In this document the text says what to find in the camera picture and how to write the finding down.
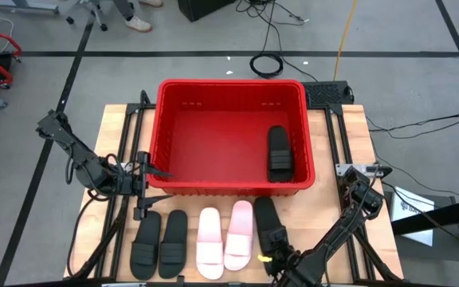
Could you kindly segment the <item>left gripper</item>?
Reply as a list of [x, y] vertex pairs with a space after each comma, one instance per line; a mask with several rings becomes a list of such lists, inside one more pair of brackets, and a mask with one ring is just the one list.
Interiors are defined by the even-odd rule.
[[136, 158], [131, 163], [124, 166], [124, 170], [132, 177], [132, 194], [137, 198], [136, 206], [133, 209], [133, 219], [141, 221], [147, 216], [147, 209], [155, 203], [164, 199], [171, 198], [171, 195], [159, 195], [146, 198], [148, 188], [147, 174], [159, 177], [171, 177], [172, 174], [148, 165], [150, 154], [146, 151], [138, 151]]

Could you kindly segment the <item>black slide sandal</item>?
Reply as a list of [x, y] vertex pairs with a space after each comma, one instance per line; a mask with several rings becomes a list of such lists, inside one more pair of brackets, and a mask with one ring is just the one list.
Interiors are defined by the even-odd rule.
[[183, 210], [173, 210], [167, 219], [163, 240], [159, 245], [159, 276], [178, 276], [186, 264], [188, 218]]
[[289, 182], [294, 175], [294, 157], [288, 133], [280, 125], [268, 133], [268, 179], [271, 183]]
[[161, 215], [149, 211], [139, 224], [135, 240], [131, 243], [131, 273], [136, 279], [146, 281], [153, 277], [159, 252]]
[[268, 235], [271, 231], [285, 228], [282, 225], [273, 200], [270, 197], [259, 197], [254, 201], [254, 214], [257, 223], [257, 235], [261, 252], [269, 257], [271, 250]]

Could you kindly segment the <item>pink slide sandal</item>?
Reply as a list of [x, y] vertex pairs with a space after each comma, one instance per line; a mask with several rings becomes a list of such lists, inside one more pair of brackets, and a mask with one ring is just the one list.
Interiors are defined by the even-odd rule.
[[199, 215], [196, 265], [199, 273], [209, 280], [219, 279], [224, 272], [221, 217], [213, 207], [204, 208]]
[[224, 249], [224, 266], [231, 271], [246, 267], [253, 251], [253, 206], [241, 200], [233, 205]]

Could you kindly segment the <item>red plastic bin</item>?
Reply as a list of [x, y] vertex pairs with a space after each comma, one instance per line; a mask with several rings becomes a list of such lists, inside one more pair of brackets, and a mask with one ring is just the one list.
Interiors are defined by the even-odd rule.
[[[268, 179], [268, 133], [280, 125], [294, 157], [289, 182]], [[151, 163], [173, 195], [290, 196], [316, 179], [304, 86], [295, 80], [170, 79], [158, 90]]]

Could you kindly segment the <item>white printed box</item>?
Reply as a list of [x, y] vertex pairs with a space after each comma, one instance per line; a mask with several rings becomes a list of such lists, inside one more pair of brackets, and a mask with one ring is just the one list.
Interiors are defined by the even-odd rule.
[[[390, 210], [392, 211], [392, 222], [420, 214], [421, 211], [427, 212], [437, 208], [434, 201], [411, 193], [401, 187], [394, 187], [391, 202], [392, 207]], [[403, 234], [402, 236], [425, 246], [432, 246], [433, 235], [434, 232], [432, 230], [424, 230]]]

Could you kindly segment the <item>black mesh foot pedal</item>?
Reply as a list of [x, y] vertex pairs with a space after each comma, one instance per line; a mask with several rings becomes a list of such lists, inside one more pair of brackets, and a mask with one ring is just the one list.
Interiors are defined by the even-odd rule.
[[355, 97], [346, 81], [302, 82], [309, 107], [354, 104]]

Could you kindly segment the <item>person's white shoe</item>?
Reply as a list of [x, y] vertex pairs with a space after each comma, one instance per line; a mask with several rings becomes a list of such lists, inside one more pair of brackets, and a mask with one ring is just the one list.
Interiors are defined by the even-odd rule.
[[[127, 27], [141, 33], [150, 32], [152, 30], [152, 25], [150, 23], [135, 16], [135, 12], [131, 8], [129, 0], [112, 0], [112, 2], [124, 18]], [[138, 2], [139, 4], [155, 8], [163, 6], [163, 0], [138, 0]]]

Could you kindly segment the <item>black equipment stand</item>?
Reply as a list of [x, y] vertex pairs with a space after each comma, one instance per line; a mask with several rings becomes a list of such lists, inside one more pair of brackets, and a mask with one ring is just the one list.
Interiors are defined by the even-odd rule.
[[[434, 201], [434, 210], [427, 213], [434, 222], [416, 214], [392, 222], [398, 252], [410, 258], [459, 262], [459, 203], [453, 197], [428, 199]], [[413, 231], [431, 231], [432, 244], [407, 238]]]

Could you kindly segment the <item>office chair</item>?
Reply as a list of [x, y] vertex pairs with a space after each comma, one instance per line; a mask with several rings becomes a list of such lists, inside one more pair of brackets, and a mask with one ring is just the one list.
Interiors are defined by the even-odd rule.
[[74, 10], [78, 10], [79, 8], [83, 8], [87, 10], [94, 18], [95, 22], [98, 24], [100, 29], [105, 32], [108, 30], [107, 25], [103, 21], [103, 10], [101, 8], [102, 0], [75, 0], [74, 5], [65, 12], [65, 20], [69, 25], [73, 25], [75, 20], [71, 16], [71, 13]]

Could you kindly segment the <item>black box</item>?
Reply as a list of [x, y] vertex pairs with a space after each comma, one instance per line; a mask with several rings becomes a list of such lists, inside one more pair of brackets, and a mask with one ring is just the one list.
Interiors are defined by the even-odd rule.
[[236, 0], [177, 0], [180, 12], [190, 21], [195, 22]]

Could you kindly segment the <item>grey metal bar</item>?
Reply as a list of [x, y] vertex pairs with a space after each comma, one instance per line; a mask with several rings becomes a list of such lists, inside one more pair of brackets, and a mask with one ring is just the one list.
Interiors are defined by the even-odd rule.
[[53, 14], [59, 14], [59, 6], [42, 2], [33, 2], [31, 0], [0, 0], [0, 8], [15, 10], [40, 10], [49, 11]]

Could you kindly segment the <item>black aluminium frame rail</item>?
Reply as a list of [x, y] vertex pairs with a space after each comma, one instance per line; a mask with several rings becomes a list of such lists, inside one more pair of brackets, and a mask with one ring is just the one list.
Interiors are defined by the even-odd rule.
[[[140, 141], [144, 113], [146, 110], [152, 109], [153, 107], [154, 105], [150, 102], [145, 91], [140, 93], [140, 102], [127, 105], [124, 113], [124, 123], [120, 136], [118, 153], [109, 154], [111, 155], [108, 159], [110, 163], [115, 163], [119, 160], [122, 164], [126, 165], [135, 159], [136, 153], [139, 151], [138, 144]], [[129, 210], [132, 196], [117, 195], [108, 198], [89, 189], [88, 196], [89, 200], [81, 208], [76, 220], [78, 222], [81, 220], [84, 212], [91, 203], [106, 202], [108, 206], [104, 218], [102, 237], [93, 253], [77, 271], [73, 271], [71, 267], [71, 258], [75, 244], [74, 241], [71, 241], [66, 267], [68, 278], [86, 278], [91, 272], [94, 272], [96, 277], [101, 276], [105, 264], [107, 249], [111, 243], [114, 244], [114, 253], [112, 255], [109, 276], [114, 278], [116, 277], [118, 268], [120, 267], [120, 258], [124, 243], [124, 231], [128, 219], [127, 212]]]
[[[350, 196], [347, 196], [345, 198], [343, 194], [346, 190], [345, 186], [341, 185], [344, 173], [340, 175], [336, 167], [337, 164], [339, 164], [340, 166], [342, 166], [342, 164], [339, 162], [339, 154], [335, 139], [334, 125], [332, 122], [332, 113], [336, 115], [338, 121], [339, 134], [343, 146], [344, 163], [348, 164], [349, 167], [356, 167], [356, 165], [353, 163], [351, 157], [350, 143], [348, 140], [346, 124], [343, 116], [343, 106], [341, 104], [329, 104], [328, 107], [325, 108], [324, 112], [326, 116], [332, 160], [335, 164], [334, 171], [336, 178], [336, 187], [339, 196], [339, 203], [341, 210], [345, 211], [347, 207], [352, 205], [352, 201]], [[380, 284], [382, 281], [403, 281], [402, 278], [398, 277], [390, 270], [390, 268], [379, 257], [378, 253], [368, 242], [366, 228], [364, 226], [363, 221], [363, 215], [355, 212], [353, 213], [353, 215], [355, 217], [351, 218], [350, 223], [353, 225], [355, 229], [351, 234], [348, 235], [347, 240], [344, 242], [347, 246], [352, 283], [369, 283], [377, 285]], [[357, 261], [357, 253], [355, 248], [355, 240], [357, 240], [357, 242], [361, 245], [361, 248], [363, 250], [362, 253], [367, 279], [360, 277], [359, 264]]]

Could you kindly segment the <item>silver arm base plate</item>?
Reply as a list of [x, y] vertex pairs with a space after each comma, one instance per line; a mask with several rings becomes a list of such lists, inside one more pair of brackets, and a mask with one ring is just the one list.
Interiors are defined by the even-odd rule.
[[350, 163], [342, 164], [342, 163], [339, 163], [335, 165], [336, 174], [338, 176], [342, 176], [351, 167], [353, 167], [355, 170], [359, 171], [360, 173], [364, 174], [367, 177], [376, 175], [378, 178], [383, 178], [392, 172], [391, 167], [383, 167], [381, 165], [378, 165], [377, 163], [374, 163], [374, 164], [350, 164]]

